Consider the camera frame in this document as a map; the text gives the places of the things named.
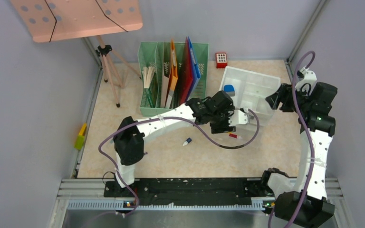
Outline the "clear plastic drawer unit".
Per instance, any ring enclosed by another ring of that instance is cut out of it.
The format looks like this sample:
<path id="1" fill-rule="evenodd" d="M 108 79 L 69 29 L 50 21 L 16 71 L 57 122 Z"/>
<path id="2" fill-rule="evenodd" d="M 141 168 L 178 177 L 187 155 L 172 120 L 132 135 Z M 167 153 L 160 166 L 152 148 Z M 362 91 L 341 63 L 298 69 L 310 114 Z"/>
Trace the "clear plastic drawer unit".
<path id="1" fill-rule="evenodd" d="M 281 79 L 262 73 L 239 69 L 231 66 L 225 68 L 220 90 L 231 85 L 234 95 L 231 97 L 237 109 L 252 110 L 259 118 L 260 129 L 257 135 L 260 138 L 275 114 L 266 98 L 274 94 L 281 85 Z"/>

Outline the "red translucent file folder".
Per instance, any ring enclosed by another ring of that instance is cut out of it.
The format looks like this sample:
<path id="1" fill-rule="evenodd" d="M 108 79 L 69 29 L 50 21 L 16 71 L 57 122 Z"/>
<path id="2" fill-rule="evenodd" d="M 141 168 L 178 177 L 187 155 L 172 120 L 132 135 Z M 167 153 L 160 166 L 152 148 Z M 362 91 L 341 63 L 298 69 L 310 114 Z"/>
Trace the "red translucent file folder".
<path id="1" fill-rule="evenodd" d="M 184 54 L 183 54 L 183 63 L 181 67 L 181 75 L 179 77 L 180 80 L 180 91 L 178 97 L 178 103 L 182 105 L 186 102 L 191 85 L 193 82 L 192 78 L 192 66 L 191 66 L 191 54 L 190 54 L 190 46 L 189 46 L 189 37 L 186 37 L 185 45 L 184 45 Z"/>

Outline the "green file rack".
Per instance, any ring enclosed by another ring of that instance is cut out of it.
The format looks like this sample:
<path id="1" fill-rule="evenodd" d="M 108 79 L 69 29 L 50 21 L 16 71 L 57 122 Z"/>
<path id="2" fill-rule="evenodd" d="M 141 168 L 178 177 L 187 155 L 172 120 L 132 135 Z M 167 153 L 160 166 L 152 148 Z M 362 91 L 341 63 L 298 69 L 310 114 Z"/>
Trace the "green file rack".
<path id="1" fill-rule="evenodd" d="M 152 66 L 155 67 L 155 75 L 154 75 L 154 98 L 155 98 L 155 107 L 151 108 L 146 100 L 144 92 L 142 93 L 142 99 L 140 103 L 140 111 L 142 116 L 150 117 L 155 116 L 157 114 L 162 114 L 169 111 L 171 108 L 161 108 L 161 88 L 162 88 L 162 52 L 163 52 L 163 43 L 164 42 L 142 42 L 138 49 L 138 63 L 141 71 L 143 67 Z M 178 97 L 179 97 L 179 87 L 180 80 L 179 77 L 181 75 L 181 67 L 183 64 L 183 54 L 184 54 L 184 45 L 185 42 L 175 42 L 175 51 L 176 51 L 176 59 L 178 66 L 178 81 L 175 87 L 175 92 L 172 101 L 172 108 L 179 106 Z M 208 55 L 209 55 L 209 45 L 207 43 L 193 43 L 193 50 L 195 52 L 199 72 L 201 74 L 201 78 L 198 82 L 198 85 L 192 95 L 191 98 L 205 98 L 206 97 L 206 85 L 207 85 L 207 69 L 208 69 Z"/>

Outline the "green children's book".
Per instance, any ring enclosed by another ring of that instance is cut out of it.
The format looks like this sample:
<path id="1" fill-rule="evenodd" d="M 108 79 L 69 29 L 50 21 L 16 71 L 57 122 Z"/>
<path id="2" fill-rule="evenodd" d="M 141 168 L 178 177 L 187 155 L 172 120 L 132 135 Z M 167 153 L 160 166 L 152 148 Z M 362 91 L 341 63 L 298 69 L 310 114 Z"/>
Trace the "green children's book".
<path id="1" fill-rule="evenodd" d="M 155 67 L 153 66 L 143 67 L 142 80 L 143 80 L 144 95 L 151 108 L 155 107 L 155 98 L 153 93 L 154 75 L 155 75 Z"/>

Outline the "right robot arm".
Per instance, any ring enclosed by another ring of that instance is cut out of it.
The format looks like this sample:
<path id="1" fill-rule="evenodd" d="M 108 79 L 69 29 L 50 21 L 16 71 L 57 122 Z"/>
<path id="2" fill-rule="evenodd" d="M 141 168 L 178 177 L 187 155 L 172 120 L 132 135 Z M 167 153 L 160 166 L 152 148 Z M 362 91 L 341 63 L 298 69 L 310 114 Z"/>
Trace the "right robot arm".
<path id="1" fill-rule="evenodd" d="M 291 184 L 289 176 L 277 168 L 265 170 L 259 183 L 264 195 L 275 197 L 274 215 L 289 225 L 317 228 L 334 215 L 335 206 L 327 201 L 325 177 L 327 153 L 336 128 L 329 112 L 336 95 L 335 86 L 317 82 L 308 91 L 302 86 L 292 91 L 291 85 L 282 84 L 266 98 L 273 109 L 300 113 L 302 143 L 295 183 Z"/>

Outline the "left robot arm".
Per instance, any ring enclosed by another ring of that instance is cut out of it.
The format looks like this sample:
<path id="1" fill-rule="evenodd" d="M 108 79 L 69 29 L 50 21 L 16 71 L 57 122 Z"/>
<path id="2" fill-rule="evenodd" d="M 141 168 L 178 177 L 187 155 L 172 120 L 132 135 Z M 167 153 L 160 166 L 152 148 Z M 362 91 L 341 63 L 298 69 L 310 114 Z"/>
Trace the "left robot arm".
<path id="1" fill-rule="evenodd" d="M 213 97 L 191 98 L 184 104 L 166 112 L 142 120 L 126 117 L 113 137 L 117 153 L 115 190 L 121 196 L 133 192 L 135 164 L 144 156 L 144 145 L 156 137 L 167 135 L 179 128 L 210 124 L 212 134 L 235 130 L 235 126 L 246 122 L 246 118 L 235 111 L 232 98 L 224 91 Z"/>

